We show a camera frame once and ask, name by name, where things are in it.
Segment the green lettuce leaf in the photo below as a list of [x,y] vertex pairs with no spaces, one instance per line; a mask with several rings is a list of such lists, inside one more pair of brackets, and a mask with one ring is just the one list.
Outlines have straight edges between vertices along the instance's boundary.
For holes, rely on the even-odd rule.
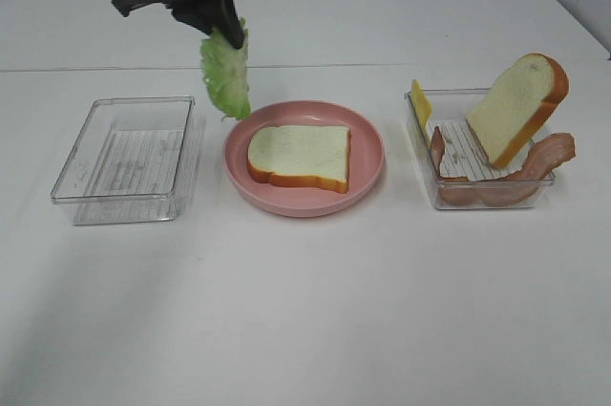
[[226,118],[242,120],[251,114],[247,82],[248,29],[239,18],[244,41],[235,49],[218,30],[200,45],[202,80],[212,104]]

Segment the bread slice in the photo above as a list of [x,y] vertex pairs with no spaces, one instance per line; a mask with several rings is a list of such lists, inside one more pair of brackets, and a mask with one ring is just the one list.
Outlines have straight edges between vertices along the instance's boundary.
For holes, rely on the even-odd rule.
[[247,148],[247,170],[256,182],[281,187],[348,191],[350,130],[343,125],[267,126]]
[[505,70],[466,116],[489,165],[507,167],[568,91],[566,72],[548,55],[528,53]]

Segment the yellow cheese slice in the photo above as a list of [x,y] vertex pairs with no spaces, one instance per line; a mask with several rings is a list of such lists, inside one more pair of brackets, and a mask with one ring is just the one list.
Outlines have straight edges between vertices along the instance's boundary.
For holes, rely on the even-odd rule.
[[417,79],[411,81],[411,104],[422,132],[425,132],[432,116],[432,104],[421,89]]

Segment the bacon strip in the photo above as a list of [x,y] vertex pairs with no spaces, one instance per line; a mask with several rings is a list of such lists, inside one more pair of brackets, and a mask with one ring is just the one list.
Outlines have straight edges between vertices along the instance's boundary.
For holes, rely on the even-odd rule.
[[480,181],[477,187],[468,182],[444,182],[440,197],[445,203],[467,206],[483,203],[489,207],[506,207],[529,199],[537,193],[536,181],[543,180],[555,168],[576,156],[574,137],[554,133],[531,147],[521,168],[505,177]]
[[468,182],[469,179],[467,177],[444,177],[441,174],[441,162],[445,155],[445,141],[443,139],[443,135],[438,126],[435,126],[432,133],[431,144],[430,144],[430,153],[432,157],[432,164],[435,170],[436,176],[444,181],[444,182]]

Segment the clear left food container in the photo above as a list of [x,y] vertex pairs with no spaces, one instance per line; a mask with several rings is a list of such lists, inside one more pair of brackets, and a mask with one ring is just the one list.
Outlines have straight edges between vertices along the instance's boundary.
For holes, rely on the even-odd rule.
[[190,96],[95,101],[53,204],[74,225],[175,220],[193,197],[204,125]]

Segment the clear food container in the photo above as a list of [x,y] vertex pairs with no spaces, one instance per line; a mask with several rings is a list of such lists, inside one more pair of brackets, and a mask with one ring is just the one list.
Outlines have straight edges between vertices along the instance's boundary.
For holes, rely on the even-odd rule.
[[53,204],[74,225],[175,220],[193,197],[204,125],[190,96],[95,101]]
[[445,203],[440,197],[444,186],[435,174],[430,144],[433,129],[438,126],[445,141],[445,155],[441,162],[441,174],[444,177],[467,177],[466,187],[477,187],[477,183],[505,177],[519,170],[528,152],[535,143],[531,140],[522,148],[507,167],[496,170],[487,161],[485,153],[470,130],[466,116],[469,111],[484,98],[486,88],[425,90],[424,93],[432,104],[432,116],[425,132],[422,132],[411,104],[411,93],[404,94],[407,104],[407,127],[416,160],[427,189],[432,206],[438,210],[487,210],[519,209],[538,205],[538,200],[556,182],[556,175],[551,172],[543,180],[536,181],[537,193],[522,203],[506,207],[489,207],[483,203],[457,206]]

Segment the pink round plate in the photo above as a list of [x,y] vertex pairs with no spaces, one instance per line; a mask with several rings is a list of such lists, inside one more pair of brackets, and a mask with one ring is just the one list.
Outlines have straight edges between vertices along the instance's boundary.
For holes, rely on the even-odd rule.
[[[348,191],[316,187],[280,187],[255,182],[247,171],[247,148],[252,136],[265,126],[285,124],[344,125],[350,130]],[[239,193],[261,209],[287,217],[318,217],[359,202],[381,176],[385,148],[374,125],[357,112],[333,103],[294,100],[265,106],[240,121],[223,148],[224,166]]]

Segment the clear right food container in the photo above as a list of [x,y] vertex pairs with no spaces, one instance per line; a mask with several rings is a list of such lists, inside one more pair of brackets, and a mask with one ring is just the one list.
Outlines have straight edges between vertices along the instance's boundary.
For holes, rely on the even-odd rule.
[[438,126],[445,141],[445,155],[441,162],[441,174],[444,177],[467,177],[466,187],[477,187],[477,183],[505,177],[519,170],[528,152],[535,143],[531,140],[522,148],[507,167],[496,170],[487,161],[485,153],[470,130],[466,116],[469,111],[484,98],[486,88],[425,90],[424,93],[432,104],[432,116],[425,132],[422,132],[411,104],[411,93],[404,94],[407,104],[407,127],[416,160],[427,189],[432,206],[438,210],[487,210],[519,209],[538,205],[538,200],[556,182],[556,175],[551,172],[543,180],[536,181],[537,193],[522,203],[506,207],[489,207],[483,203],[457,206],[445,203],[440,197],[444,186],[435,174],[430,144],[433,129]]

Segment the upright bread slice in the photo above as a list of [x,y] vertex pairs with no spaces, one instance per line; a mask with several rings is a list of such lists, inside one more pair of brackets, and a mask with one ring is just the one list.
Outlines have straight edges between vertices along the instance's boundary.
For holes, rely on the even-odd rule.
[[568,91],[566,72],[548,55],[528,53],[505,70],[466,116],[489,165],[507,167]]

